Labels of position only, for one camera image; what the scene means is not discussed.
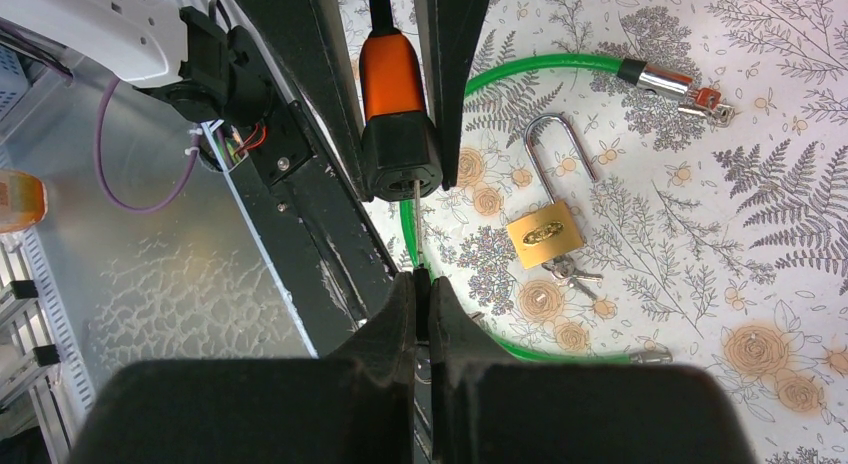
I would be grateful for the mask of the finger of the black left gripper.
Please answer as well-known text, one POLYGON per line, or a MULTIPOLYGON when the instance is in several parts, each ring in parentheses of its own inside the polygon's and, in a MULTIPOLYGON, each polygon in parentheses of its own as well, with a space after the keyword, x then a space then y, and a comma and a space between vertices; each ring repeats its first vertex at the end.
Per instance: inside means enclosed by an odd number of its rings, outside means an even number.
POLYGON ((442 166, 441 188, 458 183, 463 102, 490 0, 413 0, 425 89, 442 166))
POLYGON ((355 195, 364 177, 362 111, 338 0, 234 0, 329 131, 355 195))

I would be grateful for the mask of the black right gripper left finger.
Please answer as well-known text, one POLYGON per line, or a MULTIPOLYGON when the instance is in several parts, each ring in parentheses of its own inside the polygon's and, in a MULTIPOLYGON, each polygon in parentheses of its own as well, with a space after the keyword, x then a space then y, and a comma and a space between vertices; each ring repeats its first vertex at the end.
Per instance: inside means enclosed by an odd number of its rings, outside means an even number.
POLYGON ((74 463, 410 463, 416 280, 319 358, 133 363, 100 393, 74 463))

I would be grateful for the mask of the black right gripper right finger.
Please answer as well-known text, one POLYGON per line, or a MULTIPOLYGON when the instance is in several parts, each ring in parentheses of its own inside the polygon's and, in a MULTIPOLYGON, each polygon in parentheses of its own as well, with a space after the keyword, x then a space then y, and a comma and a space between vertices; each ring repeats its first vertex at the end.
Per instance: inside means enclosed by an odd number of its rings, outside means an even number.
POLYGON ((433 456, 440 463, 752 463, 730 400, 689 365, 514 358, 429 296, 433 456))

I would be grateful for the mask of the orange black padlock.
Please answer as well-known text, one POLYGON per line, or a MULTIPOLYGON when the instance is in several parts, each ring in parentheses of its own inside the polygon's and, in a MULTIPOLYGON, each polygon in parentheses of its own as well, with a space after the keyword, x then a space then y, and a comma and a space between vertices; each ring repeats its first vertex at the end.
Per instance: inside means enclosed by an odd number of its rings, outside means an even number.
POLYGON ((369 12, 372 29, 359 56, 365 183, 387 202, 426 197, 443 172, 419 58, 394 24, 391 0, 369 0, 369 12))

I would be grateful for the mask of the silver keys bunch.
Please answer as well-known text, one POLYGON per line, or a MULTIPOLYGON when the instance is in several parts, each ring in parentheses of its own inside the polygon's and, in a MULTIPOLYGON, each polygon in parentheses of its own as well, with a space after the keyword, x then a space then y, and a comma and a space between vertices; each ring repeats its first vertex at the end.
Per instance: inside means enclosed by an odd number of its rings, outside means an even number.
POLYGON ((575 260, 569 255, 557 256, 542 263, 541 266, 569 289, 582 293, 591 301, 598 299, 598 295, 589 287, 589 284, 600 284, 603 276, 580 270, 575 260))

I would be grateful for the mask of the brass padlock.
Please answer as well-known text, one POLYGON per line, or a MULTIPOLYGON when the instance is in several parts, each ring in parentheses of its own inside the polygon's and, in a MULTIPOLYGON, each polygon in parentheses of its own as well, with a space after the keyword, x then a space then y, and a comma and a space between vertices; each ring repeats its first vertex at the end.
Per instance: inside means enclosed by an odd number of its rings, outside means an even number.
POLYGON ((508 237, 524 269, 541 266, 585 245, 569 206, 556 196, 536 153, 533 133, 536 127, 544 122, 556 122, 564 129, 589 180, 592 183, 598 181, 598 175, 592 167, 588 154, 565 117, 560 114, 546 113, 534 118, 526 126, 523 133, 524 149, 545 191, 548 203, 506 225, 508 237))

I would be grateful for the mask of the green cable lock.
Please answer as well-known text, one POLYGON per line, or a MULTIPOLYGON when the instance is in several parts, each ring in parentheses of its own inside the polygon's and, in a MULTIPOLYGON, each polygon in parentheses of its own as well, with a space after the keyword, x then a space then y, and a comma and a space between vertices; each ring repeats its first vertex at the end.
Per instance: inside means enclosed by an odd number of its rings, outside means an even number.
MULTIPOLYGON (((502 79, 521 73, 552 68, 575 68, 601 71, 624 79, 635 85, 639 76, 645 70, 647 63, 631 58, 616 58, 601 55, 559 53, 543 56, 528 57, 511 61, 470 78, 465 85, 464 95, 494 84, 502 79)), ((423 254, 419 251, 418 227, 413 200, 400 202, 400 221, 406 250, 410 254, 413 266, 427 269, 426 260, 421 260, 423 254)), ((509 342, 493 337, 493 340, 513 357, 529 362, 574 362, 574 363, 612 363, 612 364, 669 364, 673 361, 670 352, 640 351, 632 354, 608 354, 594 357, 574 355, 548 355, 533 350, 512 345, 509 342)))

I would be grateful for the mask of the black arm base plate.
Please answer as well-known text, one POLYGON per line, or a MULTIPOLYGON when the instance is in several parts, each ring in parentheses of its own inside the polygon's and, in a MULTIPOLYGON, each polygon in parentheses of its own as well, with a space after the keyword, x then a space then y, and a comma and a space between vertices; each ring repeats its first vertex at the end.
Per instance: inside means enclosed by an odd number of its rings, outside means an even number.
POLYGON ((244 219, 314 357, 377 314, 397 267, 298 90, 242 26, 231 58, 272 82, 264 142, 227 175, 244 219))

